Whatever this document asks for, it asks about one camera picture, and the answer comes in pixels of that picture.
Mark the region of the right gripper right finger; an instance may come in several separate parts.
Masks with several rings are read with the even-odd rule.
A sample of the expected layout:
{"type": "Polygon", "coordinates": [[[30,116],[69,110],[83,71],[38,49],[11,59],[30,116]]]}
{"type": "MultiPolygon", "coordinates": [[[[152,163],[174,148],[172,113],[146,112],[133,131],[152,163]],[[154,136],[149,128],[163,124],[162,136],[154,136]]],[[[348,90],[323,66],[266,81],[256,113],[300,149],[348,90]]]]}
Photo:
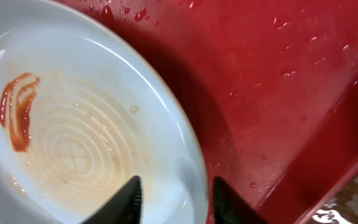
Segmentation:
{"type": "Polygon", "coordinates": [[[215,224],[267,224],[221,177],[213,182],[215,224]]]}

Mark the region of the white plate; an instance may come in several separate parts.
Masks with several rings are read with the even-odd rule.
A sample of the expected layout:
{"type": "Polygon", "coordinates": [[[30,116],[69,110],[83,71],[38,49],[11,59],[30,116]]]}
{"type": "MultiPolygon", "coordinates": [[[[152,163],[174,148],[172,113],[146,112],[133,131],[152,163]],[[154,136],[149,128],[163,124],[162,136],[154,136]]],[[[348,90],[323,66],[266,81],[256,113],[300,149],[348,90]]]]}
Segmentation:
{"type": "Polygon", "coordinates": [[[125,41],[52,1],[0,1],[0,223],[82,223],[131,177],[142,223],[205,223],[194,130],[125,41]]]}

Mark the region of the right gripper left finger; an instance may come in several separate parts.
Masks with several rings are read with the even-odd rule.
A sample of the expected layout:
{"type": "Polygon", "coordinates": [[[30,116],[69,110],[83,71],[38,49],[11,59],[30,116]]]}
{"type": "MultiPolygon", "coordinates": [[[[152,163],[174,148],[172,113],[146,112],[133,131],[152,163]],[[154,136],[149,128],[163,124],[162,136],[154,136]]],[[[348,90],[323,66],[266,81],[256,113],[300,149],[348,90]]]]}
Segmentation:
{"type": "Polygon", "coordinates": [[[140,224],[142,202],[142,181],[134,175],[82,224],[140,224]]]}

